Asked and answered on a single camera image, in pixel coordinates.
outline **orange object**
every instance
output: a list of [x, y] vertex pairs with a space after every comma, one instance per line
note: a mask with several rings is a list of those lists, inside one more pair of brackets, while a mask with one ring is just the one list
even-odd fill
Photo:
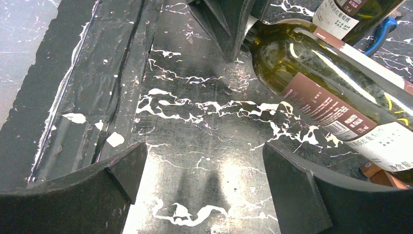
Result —
[[394, 178], [387, 171], [379, 168], [373, 162], [369, 161], [360, 167], [361, 172], [367, 176], [374, 184], [380, 184], [384, 186], [390, 186], [400, 189], [407, 189], [406, 186], [400, 182], [400, 180]]

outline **blue plastic object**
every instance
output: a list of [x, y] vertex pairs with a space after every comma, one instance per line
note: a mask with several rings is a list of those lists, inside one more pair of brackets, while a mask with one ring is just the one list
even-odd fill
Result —
[[383, 45], [384, 41], [387, 38], [387, 35], [394, 29], [396, 29], [396, 27], [396, 19], [393, 17], [387, 17], [387, 19], [385, 19], [376, 30], [373, 45], [370, 46], [370, 48], [366, 52], [364, 52], [364, 54], [369, 57], [374, 55]]

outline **brown label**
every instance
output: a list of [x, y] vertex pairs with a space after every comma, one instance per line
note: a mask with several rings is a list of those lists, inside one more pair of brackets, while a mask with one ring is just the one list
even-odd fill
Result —
[[344, 42], [333, 35], [327, 33], [326, 31], [322, 30], [321, 28], [317, 28], [314, 31], [314, 35], [316, 35], [321, 40], [325, 41], [326, 43], [332, 45], [336, 49], [341, 49], [344, 46]]
[[281, 92], [281, 97], [343, 141], [361, 137], [377, 126], [301, 73]]
[[413, 84], [408, 82], [407, 80], [404, 80], [404, 90], [406, 90], [410, 94], [413, 94]]
[[342, 11], [349, 16], [353, 16], [367, 2], [367, 0], [339, 0], [339, 2], [344, 2], [344, 4], [340, 4]]

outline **green glass bottle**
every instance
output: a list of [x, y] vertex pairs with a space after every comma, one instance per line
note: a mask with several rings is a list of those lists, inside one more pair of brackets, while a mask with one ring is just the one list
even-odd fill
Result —
[[354, 45], [406, 0], [324, 0], [313, 24]]
[[413, 153], [408, 149], [413, 139], [411, 85], [301, 19], [266, 25], [250, 17], [244, 45], [266, 87], [383, 170], [413, 185]]

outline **marble-patterned surface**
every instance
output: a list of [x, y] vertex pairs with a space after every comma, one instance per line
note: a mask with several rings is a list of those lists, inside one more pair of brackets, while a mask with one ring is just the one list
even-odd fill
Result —
[[0, 1], [0, 129], [60, 0]]
[[[274, 0], [264, 20], [310, 19], [320, 0]], [[374, 56], [412, 78], [413, 1]], [[357, 45], [363, 48], [367, 38]], [[130, 143], [149, 156], [123, 233], [280, 233], [263, 166], [266, 141], [345, 175], [362, 157], [264, 88], [240, 52], [225, 64], [181, 0], [165, 0]]]

